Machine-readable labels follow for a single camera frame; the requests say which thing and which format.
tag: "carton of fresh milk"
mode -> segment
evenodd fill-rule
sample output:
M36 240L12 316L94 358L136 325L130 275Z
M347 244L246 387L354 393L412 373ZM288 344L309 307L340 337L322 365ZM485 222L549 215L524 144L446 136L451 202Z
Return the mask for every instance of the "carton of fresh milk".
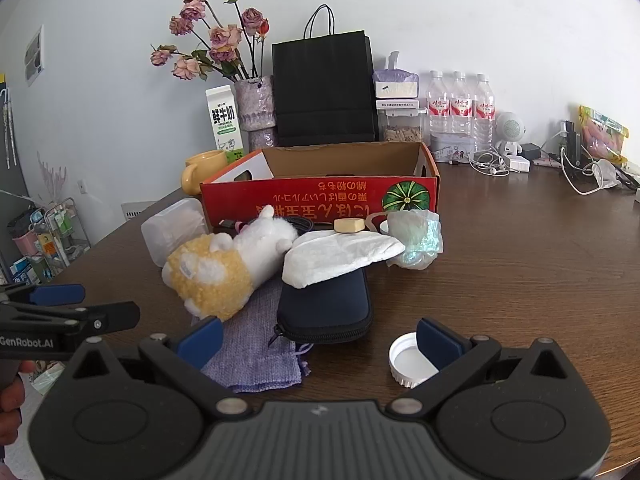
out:
M231 164L244 156L238 124L238 109L231 86L225 85L207 90L207 104L216 147L226 152L226 160Z

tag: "white speaker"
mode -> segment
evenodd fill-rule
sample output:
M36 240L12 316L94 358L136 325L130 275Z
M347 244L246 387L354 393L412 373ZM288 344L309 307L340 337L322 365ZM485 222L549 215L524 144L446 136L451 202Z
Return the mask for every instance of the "white speaker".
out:
M501 155L517 155L522 151L519 140L526 133L524 123L512 112L503 112L495 121L495 147Z

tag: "pink bin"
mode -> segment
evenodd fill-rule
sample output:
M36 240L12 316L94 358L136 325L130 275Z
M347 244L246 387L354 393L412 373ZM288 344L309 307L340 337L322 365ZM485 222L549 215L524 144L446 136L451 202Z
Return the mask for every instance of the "pink bin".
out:
M38 250L36 249L36 242L38 237L34 231L29 231L27 234L20 238L14 238L15 244L23 256L37 256Z

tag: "water bottle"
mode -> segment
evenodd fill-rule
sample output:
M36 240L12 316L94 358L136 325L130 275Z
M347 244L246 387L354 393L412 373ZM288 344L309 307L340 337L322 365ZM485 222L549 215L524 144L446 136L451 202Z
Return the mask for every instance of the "water bottle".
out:
M442 72L431 70L431 83L427 88L427 106L430 133L447 131L449 117L449 92L442 80Z
M454 72L456 78L451 90L451 128L456 134L471 135L473 107L464 72Z
M495 127L495 96L489 78L478 74L474 111L474 151L483 152L491 146Z

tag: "wooden table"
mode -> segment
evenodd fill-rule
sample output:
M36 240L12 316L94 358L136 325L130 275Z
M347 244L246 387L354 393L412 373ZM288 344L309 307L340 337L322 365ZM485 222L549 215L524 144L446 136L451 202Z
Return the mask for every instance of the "wooden table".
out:
M444 253L423 272L376 264L367 271L375 322L363 339L316 346L301 386L264 399L365 399L402 392L388 348L422 316L457 332L488 333L504 346L556 339L609 418L612 443L600 470L619 476L640 460L640 203L629 192L575 194L556 170L508 178L440 165ZM174 192L98 243L56 280L82 283L85 303L134 300L137 328L110 336L135 344L180 333L190 316L165 287L140 234Z

